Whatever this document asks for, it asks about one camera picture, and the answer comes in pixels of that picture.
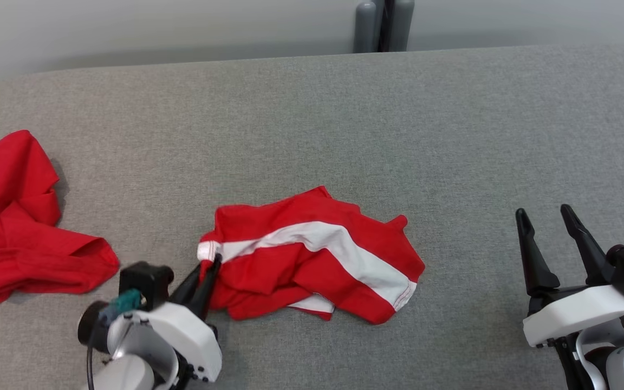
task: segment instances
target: folded garment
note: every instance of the folded garment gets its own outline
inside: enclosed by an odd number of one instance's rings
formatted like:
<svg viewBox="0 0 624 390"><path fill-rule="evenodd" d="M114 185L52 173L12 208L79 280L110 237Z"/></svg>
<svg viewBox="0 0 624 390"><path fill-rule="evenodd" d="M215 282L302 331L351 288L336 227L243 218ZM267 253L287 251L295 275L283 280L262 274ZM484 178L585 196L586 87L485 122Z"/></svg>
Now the folded garment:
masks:
<svg viewBox="0 0 624 390"><path fill-rule="evenodd" d="M223 257L211 309L248 319L290 306L328 320L338 307L386 322L425 269L406 223L366 217L324 187L261 207L219 207L197 253L202 272Z"/></svg>
<svg viewBox="0 0 624 390"><path fill-rule="evenodd" d="M0 303L14 290L85 293L119 268L104 239L54 227L58 180L28 131L0 140Z"/></svg>

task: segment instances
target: red and white striped cloth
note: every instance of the red and white striped cloth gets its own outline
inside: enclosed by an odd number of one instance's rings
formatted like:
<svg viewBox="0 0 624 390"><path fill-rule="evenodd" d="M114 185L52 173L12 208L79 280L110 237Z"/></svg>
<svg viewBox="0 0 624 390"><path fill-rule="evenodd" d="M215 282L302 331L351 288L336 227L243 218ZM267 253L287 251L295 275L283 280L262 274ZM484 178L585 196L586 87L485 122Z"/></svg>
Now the red and white striped cloth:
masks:
<svg viewBox="0 0 624 390"><path fill-rule="evenodd" d="M425 269L406 223L368 218L324 187L260 207L219 207L197 253L203 271L223 256L211 309L248 319L288 306L329 320L338 307L384 323Z"/></svg>

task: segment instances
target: black cylindrical robot part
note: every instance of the black cylindrical robot part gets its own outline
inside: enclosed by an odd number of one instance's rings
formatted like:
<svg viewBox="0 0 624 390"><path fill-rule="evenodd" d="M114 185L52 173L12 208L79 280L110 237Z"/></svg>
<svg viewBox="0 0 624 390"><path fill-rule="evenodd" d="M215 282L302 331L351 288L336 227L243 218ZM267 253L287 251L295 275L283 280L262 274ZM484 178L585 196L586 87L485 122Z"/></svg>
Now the black cylindrical robot part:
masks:
<svg viewBox="0 0 624 390"><path fill-rule="evenodd" d="M79 320L79 331L77 331L79 342L82 345L87 346L90 343L93 348L104 353L109 353L107 350L107 332L109 328L100 323L96 326L96 322L98 321L100 311L106 308L107 305L108 303L104 301L95 301L92 303L81 316ZM96 330L93 335L93 340L90 340L94 326Z"/></svg>

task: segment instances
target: robotic arm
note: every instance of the robotic arm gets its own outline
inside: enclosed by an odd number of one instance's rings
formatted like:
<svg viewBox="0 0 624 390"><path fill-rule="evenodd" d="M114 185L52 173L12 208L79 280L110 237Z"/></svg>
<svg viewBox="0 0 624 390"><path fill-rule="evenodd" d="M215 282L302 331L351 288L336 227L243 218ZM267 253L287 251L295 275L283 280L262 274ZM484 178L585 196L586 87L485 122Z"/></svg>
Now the robotic arm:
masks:
<svg viewBox="0 0 624 390"><path fill-rule="evenodd" d="M215 381L223 358L218 331L205 319L220 262L217 255L201 283L198 265L170 296L170 268L138 262L123 269L119 297L94 302L79 321L79 341L88 347L82 388L183 390L190 379ZM97 375L93 348L112 356Z"/></svg>
<svg viewBox="0 0 624 390"><path fill-rule="evenodd" d="M586 284L560 287L534 240L535 230L517 210L519 246L531 297L523 320L531 346L554 347L569 390L624 390L624 246L604 254L569 205L560 208L567 232L577 242ZM611 343L583 353L585 346Z"/></svg>

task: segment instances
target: gray tabletop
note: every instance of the gray tabletop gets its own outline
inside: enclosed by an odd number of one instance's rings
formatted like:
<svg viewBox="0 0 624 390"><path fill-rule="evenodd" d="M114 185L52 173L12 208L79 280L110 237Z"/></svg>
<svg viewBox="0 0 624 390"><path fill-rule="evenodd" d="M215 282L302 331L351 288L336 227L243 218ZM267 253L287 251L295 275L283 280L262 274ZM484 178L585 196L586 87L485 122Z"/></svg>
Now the gray tabletop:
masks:
<svg viewBox="0 0 624 390"><path fill-rule="evenodd" d="M584 269L558 212L624 243L624 46L517 47L80 69L0 83L0 138L29 129L61 177L60 227L123 264L183 277L213 211L326 185L366 215L408 217L427 265L371 326L283 309L211 314L217 383L189 388L564 388L530 348L514 212L563 285ZM78 388L85 296L0 305L0 388Z"/></svg>

